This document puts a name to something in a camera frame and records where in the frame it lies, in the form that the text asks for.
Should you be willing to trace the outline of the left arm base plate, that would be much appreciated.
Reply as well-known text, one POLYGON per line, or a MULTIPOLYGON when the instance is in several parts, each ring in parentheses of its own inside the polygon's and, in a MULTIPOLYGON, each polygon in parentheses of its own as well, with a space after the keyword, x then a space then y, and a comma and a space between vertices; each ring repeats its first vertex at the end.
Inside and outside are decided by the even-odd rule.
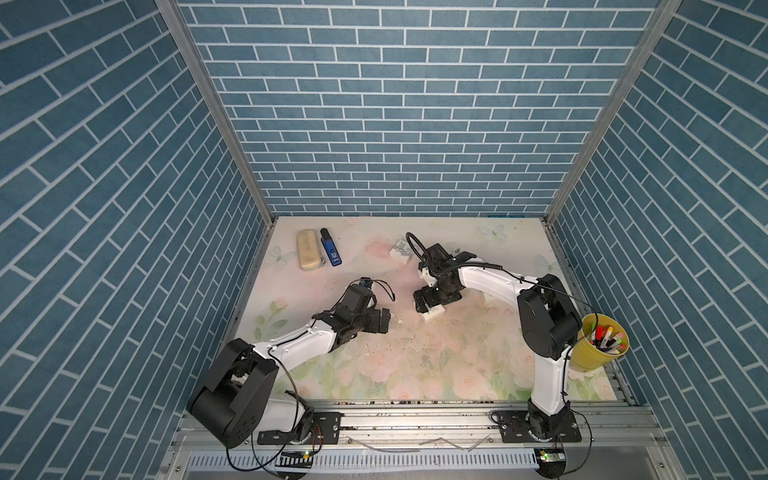
POLYGON ((341 419, 339 412, 306 411, 290 431, 261 430, 255 436, 258 445, 336 445, 341 419))

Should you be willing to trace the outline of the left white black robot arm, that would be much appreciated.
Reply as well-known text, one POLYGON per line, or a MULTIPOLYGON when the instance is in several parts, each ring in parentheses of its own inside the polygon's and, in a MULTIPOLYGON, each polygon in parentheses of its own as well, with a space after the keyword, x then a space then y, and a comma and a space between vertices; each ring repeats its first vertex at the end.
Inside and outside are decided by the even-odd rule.
POLYGON ((257 434, 278 444, 305 441, 315 429, 314 408, 295 385, 285 399, 272 396, 273 386, 361 333, 387 333, 391 313, 378 306, 376 283, 368 277, 350 283, 330 309, 283 336, 255 344, 240 338, 228 342, 194 389, 187 411, 227 449, 257 434))

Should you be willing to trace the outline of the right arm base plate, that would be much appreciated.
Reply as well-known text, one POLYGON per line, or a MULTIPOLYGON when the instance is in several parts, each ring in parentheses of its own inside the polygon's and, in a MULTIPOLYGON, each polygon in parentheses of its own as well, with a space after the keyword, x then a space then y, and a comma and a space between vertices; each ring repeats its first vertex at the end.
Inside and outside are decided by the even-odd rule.
POLYGON ((579 443, 582 434, 574 413, 563 408, 550 416, 537 410, 497 410, 490 413, 503 443, 579 443))

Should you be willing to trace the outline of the white jewelry box base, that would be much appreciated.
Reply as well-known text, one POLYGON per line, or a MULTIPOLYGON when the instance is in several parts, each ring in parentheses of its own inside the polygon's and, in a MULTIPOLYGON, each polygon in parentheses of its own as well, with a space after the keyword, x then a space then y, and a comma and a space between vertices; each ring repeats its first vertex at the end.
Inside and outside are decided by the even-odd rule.
POLYGON ((428 308, 426 312, 420 313, 420 316, 423 321, 430 322, 436 318, 439 318, 444 313, 445 313, 445 308, 442 305, 436 305, 434 307, 428 308))

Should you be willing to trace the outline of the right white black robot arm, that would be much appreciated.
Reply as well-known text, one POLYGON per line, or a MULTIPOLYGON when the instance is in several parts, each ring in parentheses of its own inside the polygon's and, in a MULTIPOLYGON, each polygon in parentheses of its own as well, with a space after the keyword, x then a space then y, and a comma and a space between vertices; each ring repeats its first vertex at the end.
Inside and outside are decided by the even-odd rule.
POLYGON ((426 285, 413 293, 414 306, 428 321, 462 299, 465 289, 480 291, 517 308, 522 337, 534 354, 534 387, 529 413, 551 420, 566 409, 568 356, 576 345, 582 320, 561 280, 551 274, 532 279, 511 273, 466 251, 450 254, 440 244, 425 247, 412 233, 405 235, 419 260, 426 285))

